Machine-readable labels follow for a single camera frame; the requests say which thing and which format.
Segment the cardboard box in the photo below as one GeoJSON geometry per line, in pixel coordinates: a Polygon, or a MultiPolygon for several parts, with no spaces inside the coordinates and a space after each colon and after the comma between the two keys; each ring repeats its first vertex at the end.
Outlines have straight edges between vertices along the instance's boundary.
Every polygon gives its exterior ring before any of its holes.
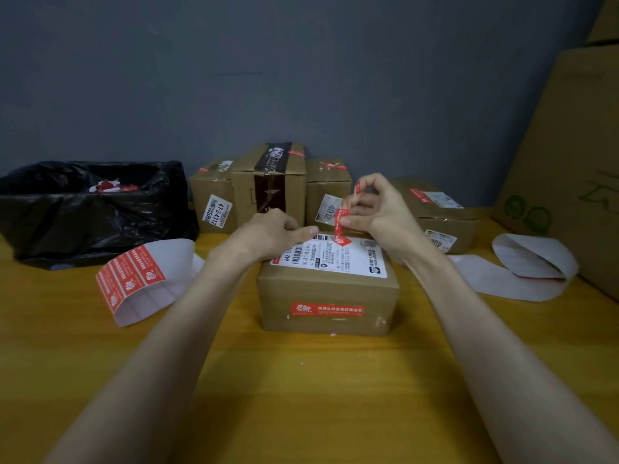
{"type": "Polygon", "coordinates": [[[352,190],[352,179],[340,158],[309,159],[305,224],[316,225],[321,231],[333,231],[336,210],[352,190]]]}
{"type": "Polygon", "coordinates": [[[619,45],[561,53],[493,218],[559,239],[619,299],[619,45]]]}
{"type": "Polygon", "coordinates": [[[587,44],[619,41],[619,0],[606,0],[593,25],[587,44]]]}
{"type": "Polygon", "coordinates": [[[419,226],[445,253],[462,254],[473,243],[479,219],[436,186],[419,179],[391,179],[419,226]]]}
{"type": "Polygon", "coordinates": [[[370,239],[349,237],[351,243],[340,247],[332,238],[319,234],[262,263],[258,292],[265,330],[389,332],[400,289],[389,257],[370,239]]]}
{"type": "Polygon", "coordinates": [[[190,177],[201,233],[233,233],[236,224],[232,159],[216,158],[190,177]]]}
{"type": "Polygon", "coordinates": [[[238,225],[279,208],[305,220],[305,149],[296,142],[265,143],[232,165],[238,225]]]}

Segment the black garbage bag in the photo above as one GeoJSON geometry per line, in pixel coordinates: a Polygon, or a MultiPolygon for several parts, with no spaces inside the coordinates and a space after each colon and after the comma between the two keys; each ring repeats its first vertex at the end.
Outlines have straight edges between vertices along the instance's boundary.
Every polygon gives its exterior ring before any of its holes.
{"type": "Polygon", "coordinates": [[[198,228],[179,161],[44,161],[0,178],[0,233],[15,259],[54,270],[104,264],[160,239],[195,241],[198,228]],[[91,190],[102,181],[125,191],[91,190]]]}

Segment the gray wall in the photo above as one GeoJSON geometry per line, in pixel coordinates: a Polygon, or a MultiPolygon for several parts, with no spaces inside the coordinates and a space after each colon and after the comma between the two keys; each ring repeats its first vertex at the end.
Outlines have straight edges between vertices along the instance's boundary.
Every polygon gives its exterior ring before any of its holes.
{"type": "Polygon", "coordinates": [[[266,140],[492,204],[602,0],[3,0],[0,174],[266,140]]]}

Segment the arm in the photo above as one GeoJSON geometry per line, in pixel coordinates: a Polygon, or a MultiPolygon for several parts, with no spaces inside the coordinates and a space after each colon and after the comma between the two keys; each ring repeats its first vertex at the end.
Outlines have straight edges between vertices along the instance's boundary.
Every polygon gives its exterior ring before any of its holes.
{"type": "Polygon", "coordinates": [[[243,273],[318,233],[280,210],[213,249],[182,298],[67,430],[51,463],[155,463],[168,457],[215,333],[243,273]]]}
{"type": "Polygon", "coordinates": [[[505,463],[619,462],[619,444],[581,400],[479,298],[375,174],[352,195],[344,226],[367,231],[428,295],[468,389],[505,463]]]}

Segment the hand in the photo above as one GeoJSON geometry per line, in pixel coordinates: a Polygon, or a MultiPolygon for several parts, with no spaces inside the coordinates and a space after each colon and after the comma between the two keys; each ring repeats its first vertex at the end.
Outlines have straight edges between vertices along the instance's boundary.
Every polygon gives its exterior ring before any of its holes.
{"type": "Polygon", "coordinates": [[[223,244],[211,250],[213,256],[238,256],[247,265],[281,256],[295,244],[318,234],[318,226],[299,227],[297,220],[279,208],[257,213],[223,244]]]}
{"type": "Polygon", "coordinates": [[[370,233],[378,244],[399,264],[414,257],[419,250],[436,250],[410,214],[402,195],[382,174],[370,174],[359,179],[359,193],[342,201],[349,217],[342,217],[342,226],[370,233]],[[366,192],[374,187],[379,194],[366,192]]]}

